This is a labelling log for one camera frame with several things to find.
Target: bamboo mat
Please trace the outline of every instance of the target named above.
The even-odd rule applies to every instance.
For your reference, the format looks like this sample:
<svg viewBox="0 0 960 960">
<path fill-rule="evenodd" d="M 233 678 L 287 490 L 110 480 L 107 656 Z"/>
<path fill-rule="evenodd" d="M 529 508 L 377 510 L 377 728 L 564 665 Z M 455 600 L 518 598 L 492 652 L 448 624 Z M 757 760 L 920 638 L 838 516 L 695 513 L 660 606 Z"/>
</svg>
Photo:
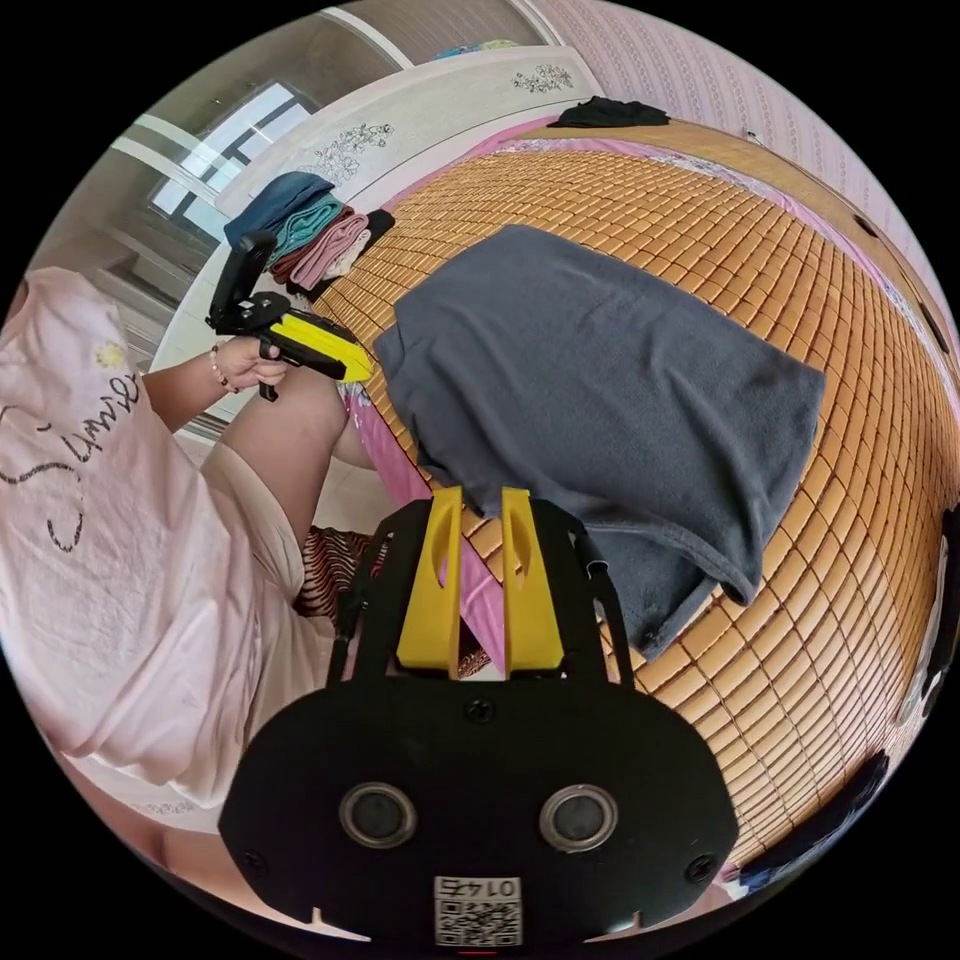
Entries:
<svg viewBox="0 0 960 960">
<path fill-rule="evenodd" d="M 718 757 L 741 828 L 732 860 L 749 860 L 894 736 L 934 598 L 941 516 L 960 496 L 960 427 L 931 361 L 876 284 L 810 227 L 655 161 L 478 157 L 394 216 L 316 305 L 368 349 L 407 290 L 504 224 L 526 223 L 656 273 L 825 371 L 814 454 L 757 599 L 743 609 L 715 595 L 656 662 L 634 653 L 638 688 Z M 379 370 L 367 387 L 413 460 Z M 499 521 L 467 512 L 464 532 L 502 579 Z"/>
</svg>

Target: pink towel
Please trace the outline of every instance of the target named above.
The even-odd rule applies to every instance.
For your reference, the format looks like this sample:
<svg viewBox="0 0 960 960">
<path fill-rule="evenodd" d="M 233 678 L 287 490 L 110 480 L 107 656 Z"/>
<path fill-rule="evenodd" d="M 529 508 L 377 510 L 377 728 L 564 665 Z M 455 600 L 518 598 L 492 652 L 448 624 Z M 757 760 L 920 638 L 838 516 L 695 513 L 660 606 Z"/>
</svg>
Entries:
<svg viewBox="0 0 960 960">
<path fill-rule="evenodd" d="M 304 290 L 312 290 L 330 264 L 353 246 L 368 222 L 366 214 L 355 213 L 332 223 L 293 268 L 290 280 Z"/>
</svg>

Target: stack of folded clothes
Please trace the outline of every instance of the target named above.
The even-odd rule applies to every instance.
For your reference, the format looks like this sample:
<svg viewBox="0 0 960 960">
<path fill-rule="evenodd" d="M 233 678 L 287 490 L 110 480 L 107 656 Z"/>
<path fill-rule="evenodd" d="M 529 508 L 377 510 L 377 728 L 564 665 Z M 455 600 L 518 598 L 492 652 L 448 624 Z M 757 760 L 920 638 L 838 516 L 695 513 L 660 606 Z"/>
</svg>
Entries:
<svg viewBox="0 0 960 960">
<path fill-rule="evenodd" d="M 385 210 L 357 213 L 333 189 L 316 174 L 284 173 L 227 224 L 227 240 L 236 246 L 251 230 L 276 234 L 277 246 L 267 261 L 273 279 L 292 294 L 316 299 L 394 224 Z"/>
</svg>

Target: camera lens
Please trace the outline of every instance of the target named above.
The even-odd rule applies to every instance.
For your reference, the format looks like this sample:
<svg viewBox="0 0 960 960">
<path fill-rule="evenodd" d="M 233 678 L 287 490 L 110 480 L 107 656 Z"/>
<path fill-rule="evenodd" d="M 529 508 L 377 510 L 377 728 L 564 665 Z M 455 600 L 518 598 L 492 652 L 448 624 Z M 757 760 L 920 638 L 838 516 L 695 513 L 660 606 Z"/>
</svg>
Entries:
<svg viewBox="0 0 960 960">
<path fill-rule="evenodd" d="M 540 813 L 540 833 L 562 853 L 595 850 L 609 839 L 616 825 L 613 797 L 587 784 L 558 790 Z"/>
<path fill-rule="evenodd" d="M 417 815 L 409 797 L 396 787 L 362 783 L 343 798 L 340 823 L 357 843 L 388 850 L 413 836 Z"/>
</svg>

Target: teal towel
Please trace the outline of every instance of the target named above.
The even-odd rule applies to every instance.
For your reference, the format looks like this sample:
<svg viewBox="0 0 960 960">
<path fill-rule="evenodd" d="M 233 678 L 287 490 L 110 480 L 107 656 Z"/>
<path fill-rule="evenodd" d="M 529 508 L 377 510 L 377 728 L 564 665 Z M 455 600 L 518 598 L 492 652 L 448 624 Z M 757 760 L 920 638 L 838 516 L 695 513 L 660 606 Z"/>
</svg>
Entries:
<svg viewBox="0 0 960 960">
<path fill-rule="evenodd" d="M 272 266 L 281 257 L 299 250 L 319 236 L 320 231 L 329 226 L 342 209 L 343 204 L 328 193 L 316 203 L 288 217 L 277 234 L 277 248 L 267 261 L 267 266 Z"/>
</svg>

